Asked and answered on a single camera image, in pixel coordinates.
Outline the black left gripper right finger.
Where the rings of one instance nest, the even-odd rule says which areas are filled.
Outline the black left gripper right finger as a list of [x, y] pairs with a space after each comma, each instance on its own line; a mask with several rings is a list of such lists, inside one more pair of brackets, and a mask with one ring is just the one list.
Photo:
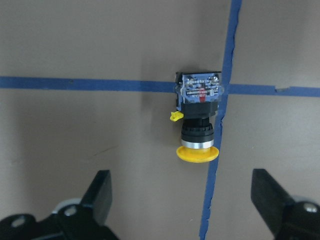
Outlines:
[[250, 198], [271, 233], [277, 235], [295, 200], [263, 168], [252, 171]]

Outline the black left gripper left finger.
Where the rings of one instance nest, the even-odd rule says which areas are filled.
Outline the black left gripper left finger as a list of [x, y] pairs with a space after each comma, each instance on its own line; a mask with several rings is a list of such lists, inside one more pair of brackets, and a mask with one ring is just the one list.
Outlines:
[[91, 209], [98, 225], [105, 225], [112, 205], [112, 178], [110, 170], [99, 170], [83, 195], [80, 205]]

